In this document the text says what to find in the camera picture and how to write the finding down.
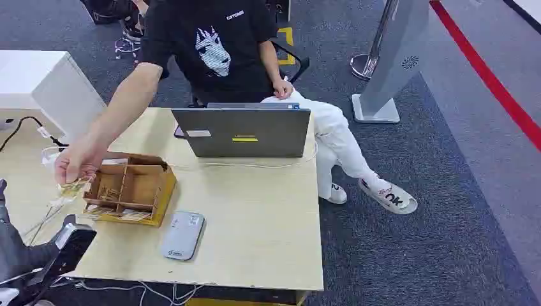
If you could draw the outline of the person's left hand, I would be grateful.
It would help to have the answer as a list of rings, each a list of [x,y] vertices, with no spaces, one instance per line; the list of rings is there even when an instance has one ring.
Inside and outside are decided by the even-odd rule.
[[[274,88],[274,96],[278,99],[287,99],[293,92],[292,84],[287,80],[273,81],[272,86]]]

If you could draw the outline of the person's right hand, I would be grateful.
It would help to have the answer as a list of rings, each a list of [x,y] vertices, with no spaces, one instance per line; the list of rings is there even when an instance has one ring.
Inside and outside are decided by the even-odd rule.
[[[108,144],[90,138],[82,138],[69,145],[54,163],[56,182],[69,184],[81,178],[94,176],[107,150]]]

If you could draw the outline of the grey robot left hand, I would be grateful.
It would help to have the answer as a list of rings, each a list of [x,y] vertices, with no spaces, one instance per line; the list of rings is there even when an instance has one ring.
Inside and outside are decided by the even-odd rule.
[[[28,246],[10,221],[4,190],[7,181],[1,179],[1,284],[13,278],[45,267],[59,253],[54,241]]]

